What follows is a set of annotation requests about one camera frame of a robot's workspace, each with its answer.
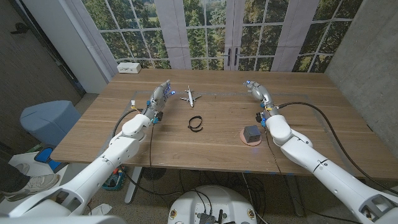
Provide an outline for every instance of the gray wall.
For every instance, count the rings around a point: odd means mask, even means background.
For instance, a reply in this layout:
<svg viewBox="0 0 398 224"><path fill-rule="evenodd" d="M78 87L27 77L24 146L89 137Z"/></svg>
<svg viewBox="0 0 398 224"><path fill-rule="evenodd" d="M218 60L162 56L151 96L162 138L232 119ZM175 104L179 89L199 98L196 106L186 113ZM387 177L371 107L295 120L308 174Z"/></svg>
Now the gray wall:
<svg viewBox="0 0 398 224"><path fill-rule="evenodd" d="M398 1L364 0L325 73L398 157Z"/></svg>
<svg viewBox="0 0 398 224"><path fill-rule="evenodd" d="M101 93L107 83L60 2L23 2L86 92Z"/></svg>

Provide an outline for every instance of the window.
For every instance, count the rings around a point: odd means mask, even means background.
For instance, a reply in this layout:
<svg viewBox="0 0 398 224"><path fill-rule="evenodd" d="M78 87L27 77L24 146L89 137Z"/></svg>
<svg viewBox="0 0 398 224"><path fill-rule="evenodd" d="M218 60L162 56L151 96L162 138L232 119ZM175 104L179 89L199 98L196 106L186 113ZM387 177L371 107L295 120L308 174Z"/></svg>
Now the window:
<svg viewBox="0 0 398 224"><path fill-rule="evenodd" d="M321 0L293 72L324 72L362 0Z"/></svg>
<svg viewBox="0 0 398 224"><path fill-rule="evenodd" d="M117 62L171 68L154 0L83 0Z"/></svg>
<svg viewBox="0 0 398 224"><path fill-rule="evenodd" d="M246 0L239 70L271 70L288 5L288 0Z"/></svg>
<svg viewBox="0 0 398 224"><path fill-rule="evenodd" d="M183 0L192 69L224 69L226 0Z"/></svg>

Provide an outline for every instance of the door handle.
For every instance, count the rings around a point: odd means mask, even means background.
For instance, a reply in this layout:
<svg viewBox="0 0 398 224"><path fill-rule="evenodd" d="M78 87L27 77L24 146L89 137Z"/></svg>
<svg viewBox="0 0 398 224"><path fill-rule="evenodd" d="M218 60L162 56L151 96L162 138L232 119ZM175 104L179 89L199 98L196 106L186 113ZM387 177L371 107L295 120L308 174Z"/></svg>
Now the door handle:
<svg viewBox="0 0 398 224"><path fill-rule="evenodd" d="M243 54L238 54L238 48L235 48L235 63L234 65L236 66L236 63L238 62L238 56L244 56Z"/></svg>
<svg viewBox="0 0 398 224"><path fill-rule="evenodd" d="M17 22L15 24L15 28L17 30L10 32L11 34L26 34L26 32L29 30L29 27L21 22Z"/></svg>
<svg viewBox="0 0 398 224"><path fill-rule="evenodd" d="M224 57L228 56L228 61L227 61L227 65L230 66L231 65L231 49L228 49L228 55L222 55Z"/></svg>

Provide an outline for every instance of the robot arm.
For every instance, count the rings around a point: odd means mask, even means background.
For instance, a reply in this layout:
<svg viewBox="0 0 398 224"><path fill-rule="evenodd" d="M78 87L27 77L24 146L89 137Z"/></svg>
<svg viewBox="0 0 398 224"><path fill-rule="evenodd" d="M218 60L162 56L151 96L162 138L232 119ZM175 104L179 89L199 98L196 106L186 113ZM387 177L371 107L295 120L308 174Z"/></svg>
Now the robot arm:
<svg viewBox="0 0 398 224"><path fill-rule="evenodd" d="M154 90L148 107L123 125L102 155L68 183L28 198L9 214L10 218L81 215L112 171L136 155L145 138L143 128L156 120L155 116L164 108L167 98L174 94L169 90L170 80L167 80ZM63 198L63 201L58 203L57 198Z"/></svg>
<svg viewBox="0 0 398 224"><path fill-rule="evenodd" d="M291 129L279 114L265 87L253 81L244 85L255 99L262 102L262 124L285 156L311 172L360 222L394 223L398 220L398 197L368 187L314 150L311 141Z"/></svg>

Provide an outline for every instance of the pink coaster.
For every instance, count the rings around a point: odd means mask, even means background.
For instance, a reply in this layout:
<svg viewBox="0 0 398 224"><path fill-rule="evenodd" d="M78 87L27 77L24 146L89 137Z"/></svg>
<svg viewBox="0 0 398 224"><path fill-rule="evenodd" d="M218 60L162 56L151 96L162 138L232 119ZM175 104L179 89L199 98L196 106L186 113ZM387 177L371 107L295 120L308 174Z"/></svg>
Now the pink coaster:
<svg viewBox="0 0 398 224"><path fill-rule="evenodd" d="M243 132L244 132L244 129L242 129L242 131L241 131L241 140L242 140L243 143L247 144L248 146L257 146L258 144L261 143L262 136L260 136L260 140L258 140L258 141L256 141L256 142L247 143L247 142L246 142L246 139L245 139L244 136L243 136Z"/></svg>

